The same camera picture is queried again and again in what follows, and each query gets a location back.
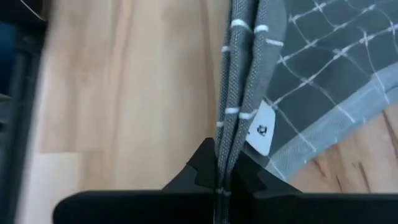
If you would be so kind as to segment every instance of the wooden floor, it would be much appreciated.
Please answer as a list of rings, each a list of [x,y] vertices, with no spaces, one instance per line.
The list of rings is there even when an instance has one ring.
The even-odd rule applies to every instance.
[[[229,0],[58,0],[18,215],[89,189],[158,189],[213,136]],[[307,192],[398,192],[398,106],[301,170]]]

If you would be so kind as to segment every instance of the fabric tag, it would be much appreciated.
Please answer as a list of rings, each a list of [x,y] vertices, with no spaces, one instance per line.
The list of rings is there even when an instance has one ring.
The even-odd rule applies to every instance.
[[[268,156],[275,128],[275,111],[264,100],[261,101],[246,141],[261,155]]]

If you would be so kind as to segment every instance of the gray fabric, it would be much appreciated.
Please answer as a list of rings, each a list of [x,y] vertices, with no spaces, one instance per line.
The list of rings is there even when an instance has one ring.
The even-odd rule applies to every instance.
[[[218,192],[241,150],[281,179],[398,100],[398,1],[231,1],[216,137]],[[268,30],[254,33],[258,25]],[[283,41],[284,46],[268,40]],[[269,156],[244,142],[265,100],[276,112]],[[224,114],[227,108],[239,113]],[[226,223],[228,197],[220,220]]]

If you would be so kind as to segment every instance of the white label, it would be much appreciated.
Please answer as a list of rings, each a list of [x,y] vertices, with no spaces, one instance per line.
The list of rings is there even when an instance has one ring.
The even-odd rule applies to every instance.
[[[261,155],[268,156],[274,128],[275,111],[263,100],[250,125],[246,141]]]

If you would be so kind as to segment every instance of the gray canvas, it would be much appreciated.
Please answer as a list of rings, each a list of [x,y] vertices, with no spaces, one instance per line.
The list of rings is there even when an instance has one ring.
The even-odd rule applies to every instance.
[[[223,47],[215,222],[227,222],[241,151],[287,180],[398,100],[398,1],[232,0]],[[261,100],[276,113],[271,151],[245,142]]]

